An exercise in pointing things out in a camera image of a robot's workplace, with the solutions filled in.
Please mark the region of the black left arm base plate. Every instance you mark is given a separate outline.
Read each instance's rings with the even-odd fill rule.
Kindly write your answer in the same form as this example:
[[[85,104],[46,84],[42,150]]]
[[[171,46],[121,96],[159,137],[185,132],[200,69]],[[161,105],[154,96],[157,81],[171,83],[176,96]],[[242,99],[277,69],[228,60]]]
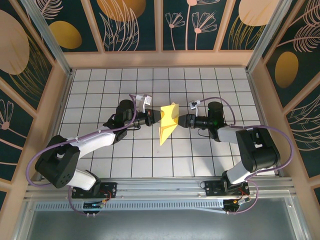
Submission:
[[[116,182],[101,182],[95,184],[90,190],[75,187],[72,190],[72,199],[110,199],[115,198],[117,193]]]

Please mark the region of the yellow cloth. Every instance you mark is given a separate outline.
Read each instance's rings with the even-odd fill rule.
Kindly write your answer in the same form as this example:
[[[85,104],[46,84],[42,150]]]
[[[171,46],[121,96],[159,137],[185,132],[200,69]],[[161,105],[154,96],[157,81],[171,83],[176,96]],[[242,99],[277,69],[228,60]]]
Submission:
[[[162,146],[178,126],[179,104],[173,102],[171,105],[162,106],[160,115],[159,144]]]

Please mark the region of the grey metal panel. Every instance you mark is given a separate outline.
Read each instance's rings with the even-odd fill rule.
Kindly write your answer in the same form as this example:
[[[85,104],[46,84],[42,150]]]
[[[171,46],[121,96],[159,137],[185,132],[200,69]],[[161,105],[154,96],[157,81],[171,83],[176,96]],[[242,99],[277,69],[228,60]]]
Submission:
[[[31,201],[14,240],[311,240],[288,197],[260,198],[245,213],[114,210],[85,217],[65,202]]]

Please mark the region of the aluminium corner post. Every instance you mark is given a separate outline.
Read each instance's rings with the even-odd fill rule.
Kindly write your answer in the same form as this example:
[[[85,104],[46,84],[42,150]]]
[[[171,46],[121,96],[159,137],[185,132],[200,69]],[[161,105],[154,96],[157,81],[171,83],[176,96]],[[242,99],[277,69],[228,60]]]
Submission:
[[[48,20],[54,20],[63,9],[62,0],[20,0],[20,2],[29,16],[31,23],[35,24],[40,36],[44,42],[47,43],[53,56],[69,77],[72,69],[47,23]]]
[[[287,14],[292,0],[279,0],[276,8],[271,15],[269,22],[267,23],[266,27],[264,28],[258,42],[253,50],[252,56],[249,59],[249,62],[246,66],[246,73],[249,75],[255,69],[257,63],[259,62],[260,58],[262,57],[263,52],[267,48],[269,42],[275,35],[276,31],[278,30],[283,18]]]

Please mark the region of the small controller circuit board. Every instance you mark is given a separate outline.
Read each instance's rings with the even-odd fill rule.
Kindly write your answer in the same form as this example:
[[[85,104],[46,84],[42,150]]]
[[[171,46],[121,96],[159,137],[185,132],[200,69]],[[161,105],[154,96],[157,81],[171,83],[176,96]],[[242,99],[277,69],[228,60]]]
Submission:
[[[83,203],[83,209],[101,209],[105,204],[102,201],[85,201]]]
[[[249,197],[241,199],[224,199],[222,209],[226,212],[236,212],[240,208],[240,205],[250,201],[251,199]]]

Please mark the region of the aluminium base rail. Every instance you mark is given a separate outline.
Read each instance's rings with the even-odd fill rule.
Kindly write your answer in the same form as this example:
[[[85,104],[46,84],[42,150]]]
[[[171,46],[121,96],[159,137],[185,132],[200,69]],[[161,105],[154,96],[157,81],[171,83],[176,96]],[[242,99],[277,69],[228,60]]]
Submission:
[[[204,199],[204,181],[219,180],[209,177],[147,177],[147,178],[103,178],[103,182],[117,183],[116,200],[189,200]],[[281,198],[296,196],[291,178],[279,176],[257,176],[251,179],[249,191],[252,197]],[[68,187],[55,188],[27,186],[24,201],[63,201],[68,197]]]

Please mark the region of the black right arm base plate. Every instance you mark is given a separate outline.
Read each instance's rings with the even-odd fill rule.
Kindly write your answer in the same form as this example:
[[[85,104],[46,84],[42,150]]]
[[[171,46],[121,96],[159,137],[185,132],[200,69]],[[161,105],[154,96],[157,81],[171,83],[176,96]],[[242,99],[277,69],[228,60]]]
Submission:
[[[204,182],[204,190],[207,197],[250,195],[247,182],[230,184],[222,180],[208,180]]]

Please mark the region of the aluminium side rail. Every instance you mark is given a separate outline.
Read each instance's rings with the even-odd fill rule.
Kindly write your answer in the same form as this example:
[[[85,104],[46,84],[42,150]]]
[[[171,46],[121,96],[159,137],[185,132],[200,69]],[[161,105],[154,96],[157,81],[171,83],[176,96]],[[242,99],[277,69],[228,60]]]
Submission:
[[[39,139],[39,150],[47,147],[51,138],[60,132],[69,93],[73,84],[75,71],[65,73],[63,70],[53,69],[50,74],[43,96],[38,106],[37,119],[42,137]]]
[[[257,67],[250,74],[250,83],[254,90],[254,100],[258,104],[258,115],[261,124],[284,131],[284,115],[281,112],[280,101],[273,81],[266,68]],[[290,148],[288,147],[287,140],[277,131],[271,130],[270,135],[280,153],[281,159],[277,164],[279,166],[287,160]]]

